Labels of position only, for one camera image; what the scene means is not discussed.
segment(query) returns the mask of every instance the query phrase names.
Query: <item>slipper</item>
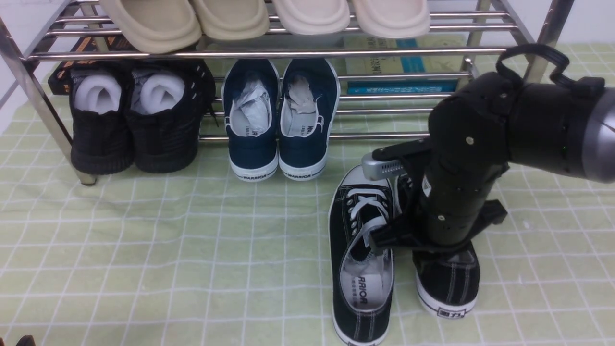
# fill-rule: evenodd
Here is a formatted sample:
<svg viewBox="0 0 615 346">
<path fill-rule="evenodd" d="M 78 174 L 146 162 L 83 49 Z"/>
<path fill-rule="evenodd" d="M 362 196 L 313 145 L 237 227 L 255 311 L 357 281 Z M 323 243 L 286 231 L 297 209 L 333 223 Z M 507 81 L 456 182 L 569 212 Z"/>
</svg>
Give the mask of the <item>slipper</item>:
<svg viewBox="0 0 615 346">
<path fill-rule="evenodd" d="M 429 32 L 427 0 L 352 0 L 361 30 L 379 38 L 415 38 Z"/>
<path fill-rule="evenodd" d="M 350 24 L 346 0 L 272 0 L 280 23 L 293 34 L 339 33 Z"/>
<path fill-rule="evenodd" d="M 100 0 L 100 6 L 142 52 L 173 52 L 195 44 L 202 36 L 188 0 Z"/>
<path fill-rule="evenodd" d="M 257 38 L 269 29 L 263 0 L 191 0 L 205 35 L 233 41 Z"/>
</svg>

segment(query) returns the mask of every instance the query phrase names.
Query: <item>shoe rack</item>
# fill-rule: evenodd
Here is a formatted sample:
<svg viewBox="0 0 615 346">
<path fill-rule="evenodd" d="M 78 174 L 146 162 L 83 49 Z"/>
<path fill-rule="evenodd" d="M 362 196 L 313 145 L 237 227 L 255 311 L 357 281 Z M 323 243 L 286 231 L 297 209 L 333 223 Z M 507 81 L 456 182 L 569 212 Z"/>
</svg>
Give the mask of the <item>shoe rack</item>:
<svg viewBox="0 0 615 346">
<path fill-rule="evenodd" d="M 432 24 L 431 32 L 469 32 L 466 46 L 462 47 L 420 47 L 420 48 L 396 48 L 386 50 L 288 50 L 280 47 L 276 50 L 260 51 L 197 51 L 180 52 L 171 54 L 147 54 L 142 52 L 110 52 L 105 44 L 105 36 L 119 36 L 118 29 L 103 28 L 103 24 L 112 23 L 108 17 L 97 14 L 96 5 L 98 0 L 66 0 L 45 24 L 43 30 L 25 51 L 15 44 L 10 32 L 7 30 L 2 18 L 0 18 L 0 54 L 6 61 L 11 72 L 28 99 L 38 112 L 42 122 L 48 128 L 52 137 L 69 160 L 71 150 L 71 136 L 65 125 L 58 117 L 49 98 L 45 94 L 41 83 L 34 76 L 34 70 L 40 62 L 70 61 L 70 60 L 111 60 L 111 59 L 174 59 L 174 58 L 345 58 L 345 57 L 385 57 L 396 55 L 462 55 L 464 57 L 461 71 L 455 73 L 412 73 L 412 74 L 379 74 L 379 75 L 345 75 L 339 79 L 350 81 L 377 80 L 377 79 L 458 79 L 458 88 L 467 84 L 478 75 L 474 66 L 474 58 L 477 55 L 498 55 L 508 47 L 480 46 L 483 32 L 506 31 L 515 39 L 517 44 L 543 43 L 555 46 L 562 28 L 568 18 L 574 0 L 552 0 L 550 9 L 546 15 L 544 25 L 538 37 L 534 40 L 526 29 L 519 16 L 511 7 L 509 0 L 477 0 L 474 11 L 466 12 L 433 12 L 431 18 L 434 21 L 446 20 L 446 24 Z M 270 15 L 269 20 L 279 22 L 276 15 Z M 84 25 L 81 29 L 67 29 L 67 25 Z M 344 31 L 357 32 L 360 28 L 355 21 Z M 290 34 L 279 25 L 272 25 L 267 34 Z M 97 52 L 50 52 L 50 48 L 59 38 L 94 37 L 97 43 Z M 538 82 L 546 72 L 547 62 L 542 58 L 527 57 L 529 65 L 525 73 L 528 82 Z M 449 94 L 405 94 L 405 95 L 343 95 L 340 102 L 370 101 L 370 100 L 425 100 L 442 99 Z M 431 108 L 374 108 L 361 110 L 338 110 L 338 115 L 399 115 L 399 114 L 427 114 Z M 370 139 L 395 139 L 411 140 L 427 137 L 428 132 L 361 132 L 331 134 L 332 140 L 370 140 Z M 201 135 L 202 142 L 224 142 L 226 136 Z M 84 185 L 93 185 L 96 177 L 75 171 L 77 177 Z"/>
</svg>

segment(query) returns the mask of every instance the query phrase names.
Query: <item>black canvas shoe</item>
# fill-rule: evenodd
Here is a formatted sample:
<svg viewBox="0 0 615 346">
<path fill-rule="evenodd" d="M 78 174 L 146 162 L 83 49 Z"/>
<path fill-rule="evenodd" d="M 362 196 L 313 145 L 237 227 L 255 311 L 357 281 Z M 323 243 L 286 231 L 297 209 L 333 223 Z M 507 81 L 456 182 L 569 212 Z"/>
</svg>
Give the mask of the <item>black canvas shoe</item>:
<svg viewBox="0 0 615 346">
<path fill-rule="evenodd" d="M 137 63 L 125 111 L 135 139 L 135 164 L 170 173 L 192 163 L 203 115 L 213 114 L 215 82 L 201 59 Z"/>
<path fill-rule="evenodd" d="M 345 344 L 378 345 L 386 337 L 393 293 L 390 249 L 376 255 L 371 231 L 393 215 L 388 180 L 369 181 L 360 166 L 342 179 L 329 209 L 333 324 Z"/>
<path fill-rule="evenodd" d="M 121 172 L 134 160 L 132 134 L 123 115 L 129 82 L 119 65 L 98 62 L 68 70 L 73 116 L 71 162 L 86 174 Z"/>
<path fill-rule="evenodd" d="M 407 175 L 395 181 L 395 208 L 404 210 L 407 188 L 412 184 Z M 434 315 L 452 320 L 463 318 L 476 304 L 480 267 L 472 243 L 455 253 L 412 253 L 416 267 L 416 286 L 423 307 Z"/>
</svg>

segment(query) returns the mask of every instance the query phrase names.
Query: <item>beige slipper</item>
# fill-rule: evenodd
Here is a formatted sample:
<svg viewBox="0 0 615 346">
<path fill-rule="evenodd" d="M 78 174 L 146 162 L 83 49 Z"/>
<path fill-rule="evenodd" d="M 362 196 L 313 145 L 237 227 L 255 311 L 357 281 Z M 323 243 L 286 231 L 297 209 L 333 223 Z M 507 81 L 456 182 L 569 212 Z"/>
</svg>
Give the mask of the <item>beige slipper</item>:
<svg viewBox="0 0 615 346">
<path fill-rule="evenodd" d="M 195 44 L 202 35 L 188 0 L 100 0 L 100 6 L 142 52 L 173 52 Z"/>
<path fill-rule="evenodd" d="M 257 38 L 269 29 L 263 0 L 191 0 L 205 35 L 219 40 Z"/>
</svg>

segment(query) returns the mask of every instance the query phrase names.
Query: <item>green checkered mat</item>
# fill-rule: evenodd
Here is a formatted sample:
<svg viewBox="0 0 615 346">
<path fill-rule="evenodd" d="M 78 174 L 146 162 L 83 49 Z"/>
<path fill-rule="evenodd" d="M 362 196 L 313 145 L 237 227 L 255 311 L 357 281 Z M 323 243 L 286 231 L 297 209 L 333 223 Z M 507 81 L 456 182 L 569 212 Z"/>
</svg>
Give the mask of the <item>green checkered mat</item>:
<svg viewBox="0 0 615 346">
<path fill-rule="evenodd" d="M 615 84 L 613 45 L 561 50 L 572 77 Z M 492 70 L 495 58 L 478 67 Z M 229 63 L 218 63 L 222 76 Z M 67 98 L 52 101 L 70 127 Z M 333 132 L 426 128 L 426 115 L 339 116 Z M 210 119 L 204 130 L 223 132 Z M 0 136 L 0 336 L 7 345 L 25 334 L 45 346 L 341 345 L 327 209 L 344 173 L 388 144 L 334 141 L 310 182 L 281 173 L 241 182 L 225 146 L 207 143 L 179 173 L 129 169 L 83 187 L 25 104 Z M 615 344 L 615 187 L 514 166 L 492 197 L 510 217 L 475 240 L 475 310 L 458 321 L 426 313 L 410 254 L 398 252 L 384 345 Z"/>
</svg>

